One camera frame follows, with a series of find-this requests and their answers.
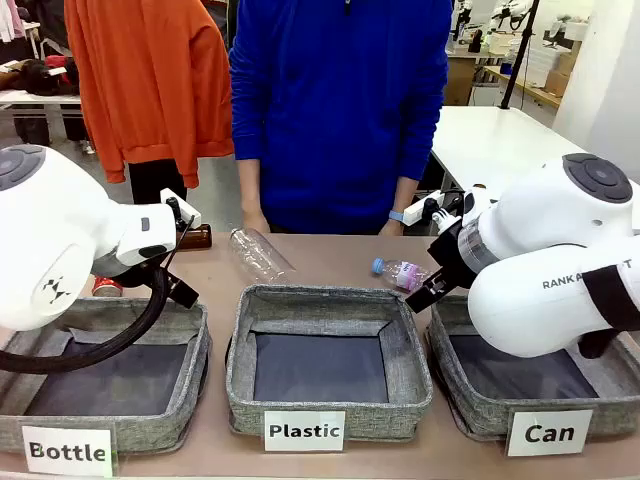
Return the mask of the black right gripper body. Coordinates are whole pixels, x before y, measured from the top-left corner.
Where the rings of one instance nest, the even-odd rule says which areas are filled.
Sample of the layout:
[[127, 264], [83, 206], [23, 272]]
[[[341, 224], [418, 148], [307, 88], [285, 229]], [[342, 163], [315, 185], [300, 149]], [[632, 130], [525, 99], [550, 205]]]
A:
[[459, 251], [458, 237], [461, 230], [462, 225], [454, 223], [440, 233], [428, 248], [428, 253], [440, 266], [427, 281], [434, 291], [469, 289], [477, 276], [464, 262]]

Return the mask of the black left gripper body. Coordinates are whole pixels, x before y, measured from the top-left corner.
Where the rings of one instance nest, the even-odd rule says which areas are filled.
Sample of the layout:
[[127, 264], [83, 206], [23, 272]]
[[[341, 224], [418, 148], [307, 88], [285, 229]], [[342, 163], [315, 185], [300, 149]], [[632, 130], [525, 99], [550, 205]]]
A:
[[105, 255], [94, 261], [92, 274], [114, 280], [123, 288], [135, 288], [142, 285], [149, 286], [151, 274], [161, 267], [168, 254], [164, 253], [142, 263], [127, 267], [116, 259], [114, 255]]

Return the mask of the person right hand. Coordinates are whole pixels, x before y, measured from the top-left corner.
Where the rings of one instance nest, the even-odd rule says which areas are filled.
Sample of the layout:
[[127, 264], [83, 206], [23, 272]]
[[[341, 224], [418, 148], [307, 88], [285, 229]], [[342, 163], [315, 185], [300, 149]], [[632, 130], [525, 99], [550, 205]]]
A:
[[243, 210], [243, 226], [247, 229], [254, 229], [260, 233], [269, 233], [270, 225], [260, 208], [249, 208]]

